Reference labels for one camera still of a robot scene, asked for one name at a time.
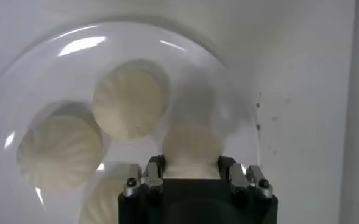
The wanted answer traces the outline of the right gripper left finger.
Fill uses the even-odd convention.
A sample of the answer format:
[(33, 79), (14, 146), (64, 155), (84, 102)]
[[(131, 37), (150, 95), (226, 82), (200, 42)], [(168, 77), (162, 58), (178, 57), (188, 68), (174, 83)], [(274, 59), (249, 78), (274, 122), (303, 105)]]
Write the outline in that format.
[(160, 193), (163, 190), (164, 168), (165, 158), (163, 155), (151, 157), (144, 173), (144, 182), (142, 182), (141, 167), (138, 164), (131, 164), (123, 187), (123, 196), (135, 197), (140, 195), (143, 183), (146, 185), (147, 191)]

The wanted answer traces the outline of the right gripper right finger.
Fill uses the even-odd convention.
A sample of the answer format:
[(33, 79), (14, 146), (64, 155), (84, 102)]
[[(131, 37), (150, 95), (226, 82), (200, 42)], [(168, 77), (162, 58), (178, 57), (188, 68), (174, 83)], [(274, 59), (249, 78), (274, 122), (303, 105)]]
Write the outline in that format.
[(218, 169), (220, 178), (230, 183), (233, 194), (237, 195), (252, 187), (260, 198), (273, 197), (273, 187), (263, 175), (260, 166), (250, 165), (245, 168), (232, 157), (220, 156)]

